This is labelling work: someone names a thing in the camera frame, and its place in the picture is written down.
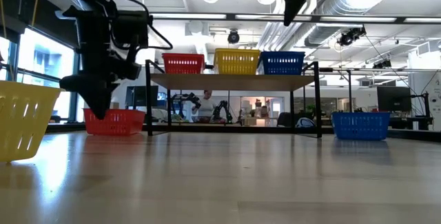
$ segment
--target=camera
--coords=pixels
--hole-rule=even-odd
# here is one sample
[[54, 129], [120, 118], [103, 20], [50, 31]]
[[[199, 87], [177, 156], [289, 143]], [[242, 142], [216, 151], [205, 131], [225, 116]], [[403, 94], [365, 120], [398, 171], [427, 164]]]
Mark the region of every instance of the camera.
[[351, 28], [347, 32], [342, 32], [342, 36], [337, 40], [337, 43], [341, 46], [348, 46], [364, 35], [366, 35], [364, 26], [362, 28]]
[[228, 43], [236, 44], [239, 42], [240, 36], [237, 30], [230, 30], [228, 35]]

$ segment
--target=wooden floor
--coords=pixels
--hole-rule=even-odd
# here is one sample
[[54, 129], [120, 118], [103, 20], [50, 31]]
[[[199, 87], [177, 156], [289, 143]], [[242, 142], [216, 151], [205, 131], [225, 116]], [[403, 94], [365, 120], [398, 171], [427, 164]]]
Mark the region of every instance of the wooden floor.
[[1, 223], [440, 223], [441, 145], [47, 135], [0, 164]]

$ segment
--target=table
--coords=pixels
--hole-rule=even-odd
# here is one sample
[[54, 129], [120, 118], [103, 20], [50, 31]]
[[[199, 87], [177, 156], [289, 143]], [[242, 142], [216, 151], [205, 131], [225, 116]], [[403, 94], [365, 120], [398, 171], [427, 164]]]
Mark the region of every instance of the table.
[[[321, 113], [320, 108], [320, 79], [318, 62], [314, 61], [303, 68], [305, 70], [313, 70], [313, 76], [301, 76], [301, 75], [230, 75], [230, 74], [166, 74], [164, 70], [159, 68], [155, 63], [150, 60], [145, 61], [146, 66], [149, 68], [153, 65], [162, 74], [152, 74], [150, 70], [145, 70], [145, 85], [150, 88], [151, 82], [155, 82], [158, 85], [167, 89], [167, 113], [171, 112], [172, 100], [171, 90], [227, 90], [228, 94], [230, 90], [244, 90], [244, 91], [288, 91], [290, 112], [294, 113], [294, 90], [299, 88], [305, 88], [310, 83], [314, 82], [314, 89], [316, 95], [316, 111]], [[288, 128], [252, 128], [252, 127], [233, 127], [226, 126], [182, 126], [172, 125], [171, 118], [168, 119], [166, 126], [152, 125], [151, 113], [151, 92], [146, 90], [147, 99], [147, 133], [152, 135], [153, 131], [167, 131], [167, 132], [256, 132], [256, 129], [260, 129], [258, 132], [266, 133], [281, 133], [281, 134], [295, 134], [295, 133], [316, 133], [317, 137], [322, 136], [321, 116], [317, 114], [317, 126], [311, 128], [311, 130], [298, 129], [295, 125]], [[294, 115], [291, 116], [292, 123], [294, 123]]]

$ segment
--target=desk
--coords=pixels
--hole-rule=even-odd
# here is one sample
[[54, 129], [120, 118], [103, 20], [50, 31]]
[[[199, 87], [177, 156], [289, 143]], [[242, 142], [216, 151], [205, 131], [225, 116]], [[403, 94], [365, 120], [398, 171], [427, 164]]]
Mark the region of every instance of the desk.
[[418, 122], [419, 130], [429, 130], [429, 125], [433, 123], [433, 118], [428, 117], [391, 117], [389, 126], [394, 129], [413, 130], [413, 122]]

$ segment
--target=yellow basket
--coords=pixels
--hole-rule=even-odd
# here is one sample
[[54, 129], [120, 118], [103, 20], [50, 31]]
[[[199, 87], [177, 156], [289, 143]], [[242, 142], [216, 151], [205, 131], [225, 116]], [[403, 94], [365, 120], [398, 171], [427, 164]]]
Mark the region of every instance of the yellow basket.
[[259, 50], [216, 49], [214, 65], [219, 74], [255, 75]]
[[0, 81], [0, 161], [35, 156], [62, 89]]

